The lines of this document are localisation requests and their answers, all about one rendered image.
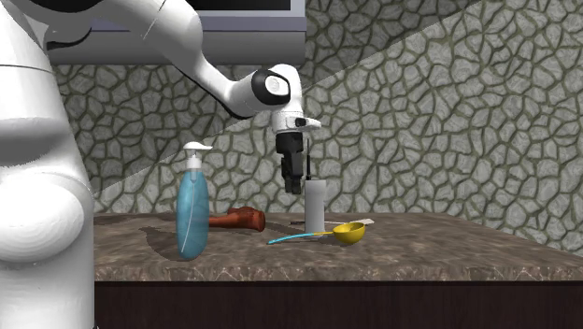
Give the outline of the white cylinder with black rod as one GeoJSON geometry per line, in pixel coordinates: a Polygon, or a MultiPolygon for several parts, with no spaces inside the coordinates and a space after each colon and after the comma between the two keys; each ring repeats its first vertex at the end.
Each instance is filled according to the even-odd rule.
{"type": "Polygon", "coordinates": [[[316,233],[324,231],[324,199],[326,180],[313,179],[311,172],[311,156],[306,151],[305,180],[305,232],[316,233]]]}

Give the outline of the red-brown wooden pepper mill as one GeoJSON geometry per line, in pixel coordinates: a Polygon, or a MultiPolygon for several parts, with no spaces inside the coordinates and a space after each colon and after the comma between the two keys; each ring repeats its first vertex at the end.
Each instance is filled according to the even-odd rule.
{"type": "Polygon", "coordinates": [[[210,217],[209,226],[214,228],[241,228],[262,232],[265,228],[265,215],[253,207],[229,208],[226,215],[210,217]]]}

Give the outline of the blue soap dispenser bottle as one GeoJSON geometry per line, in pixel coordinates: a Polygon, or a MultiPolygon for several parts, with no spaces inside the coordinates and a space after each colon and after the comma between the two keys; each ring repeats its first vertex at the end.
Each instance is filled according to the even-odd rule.
{"type": "Polygon", "coordinates": [[[191,150],[182,176],[177,197],[176,234],[178,255],[191,260],[205,249],[209,228],[209,195],[205,175],[202,171],[200,150],[211,150],[196,141],[188,142],[184,150],[191,150]]]}

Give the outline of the dark wooden counter cabinet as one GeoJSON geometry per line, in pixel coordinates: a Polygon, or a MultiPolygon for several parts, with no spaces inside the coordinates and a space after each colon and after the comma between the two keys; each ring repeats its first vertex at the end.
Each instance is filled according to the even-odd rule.
{"type": "Polygon", "coordinates": [[[583,329],[583,284],[100,282],[100,329],[583,329]]]}

